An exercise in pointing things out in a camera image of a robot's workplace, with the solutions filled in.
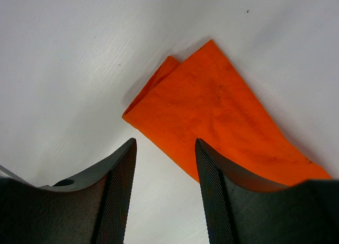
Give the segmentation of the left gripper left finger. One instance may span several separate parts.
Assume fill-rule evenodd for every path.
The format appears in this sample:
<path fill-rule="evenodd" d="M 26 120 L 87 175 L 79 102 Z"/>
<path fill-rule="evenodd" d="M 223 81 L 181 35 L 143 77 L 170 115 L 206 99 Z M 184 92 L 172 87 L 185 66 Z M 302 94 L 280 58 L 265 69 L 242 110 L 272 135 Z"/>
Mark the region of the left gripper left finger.
<path fill-rule="evenodd" d="M 137 143 L 56 184 L 1 178 L 1 243 L 123 243 Z"/>

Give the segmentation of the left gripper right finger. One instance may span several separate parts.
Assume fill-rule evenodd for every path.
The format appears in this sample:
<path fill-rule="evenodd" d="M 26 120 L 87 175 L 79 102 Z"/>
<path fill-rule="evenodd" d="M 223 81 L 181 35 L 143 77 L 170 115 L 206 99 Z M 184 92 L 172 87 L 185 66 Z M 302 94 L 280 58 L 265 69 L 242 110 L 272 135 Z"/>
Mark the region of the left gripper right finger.
<path fill-rule="evenodd" d="M 338 243 L 338 181 L 285 186 L 202 139 L 195 157 L 210 243 Z"/>

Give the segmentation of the orange t shirt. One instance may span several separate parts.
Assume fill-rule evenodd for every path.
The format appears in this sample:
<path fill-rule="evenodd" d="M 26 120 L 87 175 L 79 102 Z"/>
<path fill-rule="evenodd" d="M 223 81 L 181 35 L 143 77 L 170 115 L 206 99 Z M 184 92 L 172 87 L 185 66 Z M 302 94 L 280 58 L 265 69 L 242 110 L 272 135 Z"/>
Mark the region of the orange t shirt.
<path fill-rule="evenodd" d="M 245 169 L 280 184 L 330 179 L 285 138 L 212 40 L 184 62 L 168 56 L 122 118 L 194 179 L 198 138 Z"/>

